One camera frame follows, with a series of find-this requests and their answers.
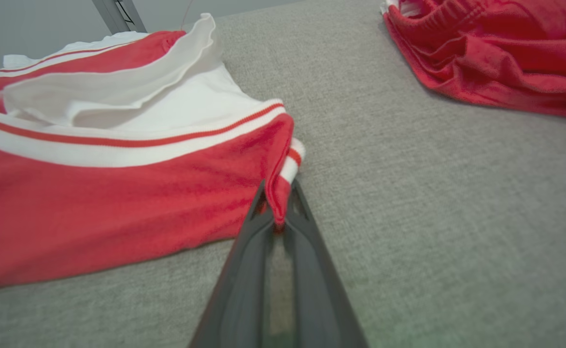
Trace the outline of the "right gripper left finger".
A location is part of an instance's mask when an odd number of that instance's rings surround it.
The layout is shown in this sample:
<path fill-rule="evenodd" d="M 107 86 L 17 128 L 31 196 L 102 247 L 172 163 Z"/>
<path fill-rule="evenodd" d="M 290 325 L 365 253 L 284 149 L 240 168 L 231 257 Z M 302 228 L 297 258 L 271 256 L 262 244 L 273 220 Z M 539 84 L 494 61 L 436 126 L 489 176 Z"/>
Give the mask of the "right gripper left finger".
<path fill-rule="evenodd" d="M 259 348 L 274 216 L 261 181 L 197 326 L 191 348 Z"/>

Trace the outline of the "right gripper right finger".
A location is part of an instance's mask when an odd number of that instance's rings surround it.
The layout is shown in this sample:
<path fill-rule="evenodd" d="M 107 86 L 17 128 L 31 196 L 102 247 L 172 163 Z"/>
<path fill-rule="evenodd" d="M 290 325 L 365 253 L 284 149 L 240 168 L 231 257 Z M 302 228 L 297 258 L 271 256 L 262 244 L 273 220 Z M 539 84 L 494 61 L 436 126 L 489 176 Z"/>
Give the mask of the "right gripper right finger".
<path fill-rule="evenodd" d="M 296 348 L 367 348 L 354 309 L 298 180 L 291 185 L 284 229 L 293 263 Z"/>

